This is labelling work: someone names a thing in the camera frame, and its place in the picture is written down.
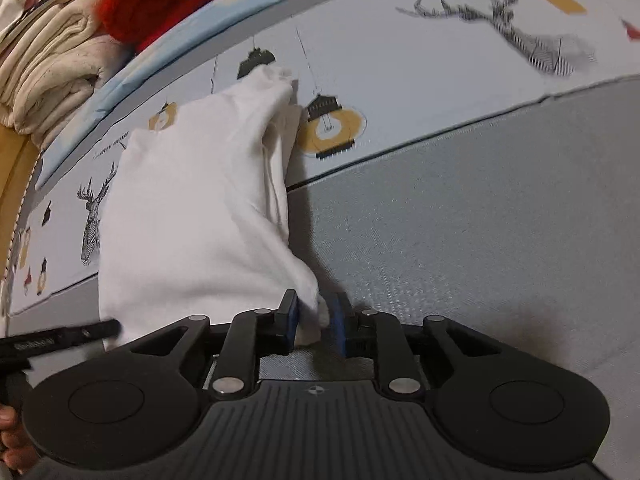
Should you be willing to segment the person's left hand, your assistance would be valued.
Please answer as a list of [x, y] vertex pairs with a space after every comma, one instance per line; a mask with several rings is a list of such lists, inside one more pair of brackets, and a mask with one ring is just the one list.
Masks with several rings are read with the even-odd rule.
[[24, 474], [38, 462], [39, 455], [23, 427], [20, 415], [9, 405], [1, 405], [1, 460], [9, 470]]

